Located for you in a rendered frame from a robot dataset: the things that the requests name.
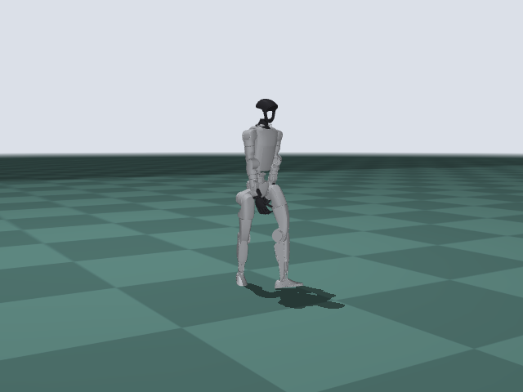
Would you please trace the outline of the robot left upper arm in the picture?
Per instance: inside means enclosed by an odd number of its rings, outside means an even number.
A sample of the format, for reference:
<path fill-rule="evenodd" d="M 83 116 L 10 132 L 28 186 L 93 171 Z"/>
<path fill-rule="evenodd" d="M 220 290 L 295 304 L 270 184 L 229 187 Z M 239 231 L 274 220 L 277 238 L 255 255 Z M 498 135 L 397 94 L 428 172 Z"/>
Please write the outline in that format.
<path fill-rule="evenodd" d="M 273 164 L 275 166 L 279 166 L 282 162 L 282 157 L 280 155 L 278 155 L 278 152 L 280 150 L 280 144 L 281 144 L 281 140 L 283 137 L 283 133 L 280 130 L 276 130 L 276 131 L 278 132 L 278 137 L 277 137 L 277 145 L 275 148 L 275 156 L 274 156 Z"/>

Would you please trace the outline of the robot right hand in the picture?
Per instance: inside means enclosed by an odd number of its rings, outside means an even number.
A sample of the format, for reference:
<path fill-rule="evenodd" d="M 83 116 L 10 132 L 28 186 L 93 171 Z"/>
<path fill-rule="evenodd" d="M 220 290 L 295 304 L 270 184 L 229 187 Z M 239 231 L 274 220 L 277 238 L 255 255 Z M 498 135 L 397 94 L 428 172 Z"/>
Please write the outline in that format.
<path fill-rule="evenodd" d="M 256 204 L 258 212 L 260 214 L 270 214 L 270 213 L 272 213 L 272 211 L 268 210 L 266 205 L 268 207 L 272 207 L 272 206 L 264 201 L 264 199 L 262 198 L 261 191 L 259 189 L 257 189 L 257 195 L 258 196 L 253 197 L 253 199 L 256 199 L 255 204 Z"/>

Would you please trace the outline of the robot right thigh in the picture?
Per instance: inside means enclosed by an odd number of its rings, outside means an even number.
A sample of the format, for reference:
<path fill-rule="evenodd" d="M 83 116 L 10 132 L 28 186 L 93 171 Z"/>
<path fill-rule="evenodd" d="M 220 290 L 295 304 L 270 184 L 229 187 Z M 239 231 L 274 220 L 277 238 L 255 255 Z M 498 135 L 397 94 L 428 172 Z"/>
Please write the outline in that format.
<path fill-rule="evenodd" d="M 238 192 L 236 202 L 241 206 L 238 212 L 239 218 L 239 241 L 250 243 L 250 229 L 254 218 L 255 201 L 250 189 Z"/>

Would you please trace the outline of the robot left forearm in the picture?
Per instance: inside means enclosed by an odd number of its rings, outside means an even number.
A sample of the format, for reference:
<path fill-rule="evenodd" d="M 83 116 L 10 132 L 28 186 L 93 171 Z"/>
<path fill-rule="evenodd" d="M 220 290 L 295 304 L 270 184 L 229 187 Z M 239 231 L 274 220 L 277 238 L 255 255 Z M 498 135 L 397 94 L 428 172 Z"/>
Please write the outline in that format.
<path fill-rule="evenodd" d="M 277 181 L 278 170 L 279 170 L 279 166 L 275 166 L 272 163 L 271 168 L 270 168 L 270 173 L 268 176 L 269 185 L 272 185 L 273 183 L 275 183 Z"/>

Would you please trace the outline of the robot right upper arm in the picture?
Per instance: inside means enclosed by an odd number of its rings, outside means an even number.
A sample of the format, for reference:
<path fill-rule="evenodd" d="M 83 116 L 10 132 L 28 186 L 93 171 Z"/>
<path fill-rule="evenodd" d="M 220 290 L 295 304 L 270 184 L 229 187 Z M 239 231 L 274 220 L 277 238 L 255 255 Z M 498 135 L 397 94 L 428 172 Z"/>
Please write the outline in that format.
<path fill-rule="evenodd" d="M 259 161 L 254 158 L 255 143 L 257 138 L 257 129 L 249 129 L 243 132 L 242 139 L 244 141 L 244 152 L 246 156 L 246 164 L 249 159 L 253 161 L 253 169 L 259 167 Z"/>

